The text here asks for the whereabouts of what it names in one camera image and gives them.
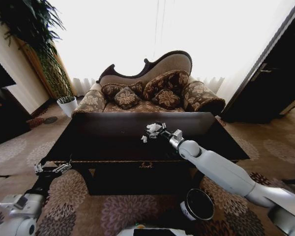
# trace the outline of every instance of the sofa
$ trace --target sofa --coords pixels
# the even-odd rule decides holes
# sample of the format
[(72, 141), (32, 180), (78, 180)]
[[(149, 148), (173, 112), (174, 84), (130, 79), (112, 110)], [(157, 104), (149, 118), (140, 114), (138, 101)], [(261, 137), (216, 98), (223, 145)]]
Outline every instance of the sofa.
[[(73, 117), (77, 113), (94, 112), (211, 112), (218, 115), (224, 109), (224, 99), (190, 76), (192, 59), (188, 53), (172, 51), (155, 62), (148, 59), (144, 62), (143, 70), (134, 76), (121, 75), (114, 70), (114, 64), (109, 66), (85, 94)], [(137, 103), (127, 109), (116, 104), (116, 92), (119, 94), (125, 87), (139, 97)], [(162, 90), (179, 97), (175, 107), (168, 108), (160, 100), (155, 102)]]

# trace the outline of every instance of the floor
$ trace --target floor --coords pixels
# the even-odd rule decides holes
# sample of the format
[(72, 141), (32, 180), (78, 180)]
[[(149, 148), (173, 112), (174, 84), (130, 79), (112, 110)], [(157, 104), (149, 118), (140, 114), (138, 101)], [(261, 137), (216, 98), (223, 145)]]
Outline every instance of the floor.
[[(58, 118), (54, 123), (40, 122), (53, 116)], [(46, 155), (70, 122), (57, 104), (39, 118), (33, 130), (0, 145), (0, 175), (11, 175), (0, 178), (0, 200), (32, 187), (33, 164)], [(295, 193), (295, 185), (281, 181), (295, 178), (295, 109), (270, 124), (220, 122), (251, 157), (238, 164), (255, 181)], [(283, 235), (267, 218), (267, 209), (228, 194), (207, 178), (200, 187), (212, 197), (215, 214), (212, 220), (195, 225), (198, 235)], [(179, 204), (170, 195), (89, 196), (73, 170), (56, 179), (49, 194), (38, 221), (39, 236), (113, 236), (129, 224), (157, 220)], [(6, 212), (0, 208), (0, 223), (5, 219)]]

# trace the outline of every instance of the sheer curtain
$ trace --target sheer curtain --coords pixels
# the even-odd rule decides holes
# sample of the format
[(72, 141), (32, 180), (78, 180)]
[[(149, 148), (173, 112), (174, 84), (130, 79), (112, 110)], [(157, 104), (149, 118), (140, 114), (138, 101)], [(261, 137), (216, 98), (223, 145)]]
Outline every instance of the sheer curtain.
[[(66, 27), (57, 30), (62, 40), (56, 46), (69, 76), (82, 87), (85, 78), (91, 85), (112, 63), (117, 72), (134, 75), (144, 58), (184, 50), (193, 60), (192, 76), (207, 83), (223, 77), (224, 92), (236, 91), (295, 5), (295, 0), (50, 2)], [(231, 95), (220, 94), (227, 101)]]

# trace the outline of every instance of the coffee table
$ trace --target coffee table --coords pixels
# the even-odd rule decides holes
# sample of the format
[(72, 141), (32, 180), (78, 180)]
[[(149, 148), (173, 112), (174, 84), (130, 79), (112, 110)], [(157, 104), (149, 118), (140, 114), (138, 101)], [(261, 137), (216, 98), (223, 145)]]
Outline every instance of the coffee table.
[(141, 141), (146, 125), (156, 120), (231, 161), (249, 159), (211, 113), (117, 112), (76, 114), (44, 160), (61, 164), (71, 157), (91, 195), (175, 194), (199, 186), (203, 175), (192, 181), (194, 166), (168, 142)]

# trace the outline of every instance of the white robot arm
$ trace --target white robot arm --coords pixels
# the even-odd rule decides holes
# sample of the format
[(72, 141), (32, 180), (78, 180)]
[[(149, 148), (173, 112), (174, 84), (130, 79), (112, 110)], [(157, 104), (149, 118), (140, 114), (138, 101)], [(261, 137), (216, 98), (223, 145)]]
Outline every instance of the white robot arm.
[(182, 158), (194, 164), (223, 189), (245, 197), (256, 205), (271, 208), (268, 216), (272, 222), (284, 233), (295, 236), (295, 194), (282, 188), (256, 183), (242, 167), (214, 151), (205, 150), (195, 141), (185, 140), (182, 131), (170, 133), (166, 130), (165, 123), (158, 124), (158, 130), (146, 130), (150, 138), (166, 138)]
[(34, 236), (36, 222), (41, 214), (51, 182), (71, 169), (70, 163), (56, 168), (35, 166), (38, 180), (24, 195), (8, 195), (0, 206), (10, 211), (10, 219), (0, 224), (0, 236)]

